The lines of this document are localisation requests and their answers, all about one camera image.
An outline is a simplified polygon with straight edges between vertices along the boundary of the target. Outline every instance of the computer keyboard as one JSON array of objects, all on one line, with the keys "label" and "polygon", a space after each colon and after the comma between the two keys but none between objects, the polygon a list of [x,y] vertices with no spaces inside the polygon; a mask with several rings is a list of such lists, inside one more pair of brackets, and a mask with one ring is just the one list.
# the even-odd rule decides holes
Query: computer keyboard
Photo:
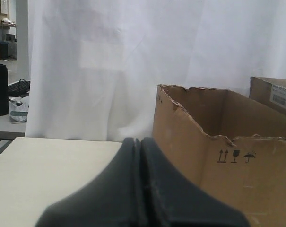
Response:
[{"label": "computer keyboard", "polygon": [[26,94],[30,89],[30,81],[21,80],[9,85],[9,97],[19,97]]}]

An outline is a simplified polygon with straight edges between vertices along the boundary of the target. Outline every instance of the white curtain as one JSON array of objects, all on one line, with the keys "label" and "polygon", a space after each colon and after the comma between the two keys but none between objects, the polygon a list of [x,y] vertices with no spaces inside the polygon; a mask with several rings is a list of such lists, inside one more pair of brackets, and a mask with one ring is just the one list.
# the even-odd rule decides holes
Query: white curtain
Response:
[{"label": "white curtain", "polygon": [[286,0],[29,2],[28,137],[143,138],[157,84],[247,95],[250,76],[286,78]]}]

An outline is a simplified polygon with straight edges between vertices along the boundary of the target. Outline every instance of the umbrella symbol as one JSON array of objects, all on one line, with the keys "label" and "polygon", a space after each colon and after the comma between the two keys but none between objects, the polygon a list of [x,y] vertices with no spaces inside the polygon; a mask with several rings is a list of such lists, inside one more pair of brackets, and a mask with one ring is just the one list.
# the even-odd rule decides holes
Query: umbrella symbol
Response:
[{"label": "umbrella symbol", "polygon": [[244,157],[246,158],[246,163],[249,163],[250,158],[255,158],[256,153],[254,151],[249,152],[248,154],[246,154]]}]

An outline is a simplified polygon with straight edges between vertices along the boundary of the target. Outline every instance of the white table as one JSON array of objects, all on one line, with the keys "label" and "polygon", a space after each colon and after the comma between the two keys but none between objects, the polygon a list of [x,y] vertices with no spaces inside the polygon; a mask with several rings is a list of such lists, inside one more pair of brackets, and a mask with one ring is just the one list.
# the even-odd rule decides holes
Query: white table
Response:
[{"label": "white table", "polygon": [[0,116],[0,139],[13,140],[24,137],[26,123],[13,124],[9,115]]},{"label": "white table", "polygon": [[33,227],[48,205],[94,179],[120,146],[16,138],[0,155],[0,227]]}]

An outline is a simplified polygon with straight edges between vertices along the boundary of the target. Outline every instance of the cardboard box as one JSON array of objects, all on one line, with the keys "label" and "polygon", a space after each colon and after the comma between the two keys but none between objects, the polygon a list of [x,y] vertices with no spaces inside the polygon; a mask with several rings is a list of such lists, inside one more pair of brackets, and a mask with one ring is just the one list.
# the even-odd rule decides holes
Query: cardboard box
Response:
[{"label": "cardboard box", "polygon": [[251,77],[249,97],[286,115],[286,79]]},{"label": "cardboard box", "polygon": [[252,226],[286,226],[286,116],[230,90],[160,85],[153,136],[185,177]]}]

